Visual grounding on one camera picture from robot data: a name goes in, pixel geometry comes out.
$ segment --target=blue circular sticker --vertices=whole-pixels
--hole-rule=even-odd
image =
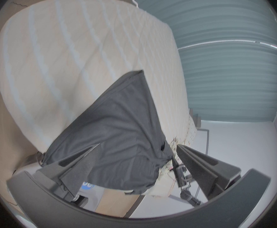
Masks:
[[[85,190],[89,190],[91,188],[93,188],[95,185],[93,184],[90,184],[88,182],[84,182],[83,185],[82,185],[82,189],[85,189]]]

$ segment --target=mattress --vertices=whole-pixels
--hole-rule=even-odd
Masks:
[[[143,70],[168,143],[185,141],[189,109],[169,26],[117,0],[46,0],[0,32],[0,92],[44,153],[123,74]]]

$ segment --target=curtain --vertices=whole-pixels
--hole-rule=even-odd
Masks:
[[[277,22],[266,0],[135,1],[172,29],[194,113],[212,121],[273,121]]]

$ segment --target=garment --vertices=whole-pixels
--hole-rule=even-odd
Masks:
[[[67,127],[45,153],[43,165],[97,143],[101,154],[83,181],[132,194],[152,187],[159,169],[172,159],[142,70],[120,77]]]

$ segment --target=white wall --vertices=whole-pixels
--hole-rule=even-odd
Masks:
[[[209,129],[209,152],[214,158],[238,166],[244,175],[254,168],[271,178],[263,197],[241,226],[248,227],[277,192],[277,131],[272,122],[228,123],[202,121]]]
[[[277,132],[272,122],[266,123],[228,123],[202,121],[201,128],[209,129],[208,154],[214,158],[238,166],[244,175],[249,169],[271,177],[271,182],[264,196],[242,225],[248,227],[266,208],[277,192]],[[205,153],[206,132],[197,132],[192,147]],[[197,184],[192,185],[194,194]],[[175,185],[172,195],[179,197],[180,190]],[[200,191],[198,198],[205,201]],[[192,206],[170,198],[146,196],[131,218],[159,217],[191,209]]]

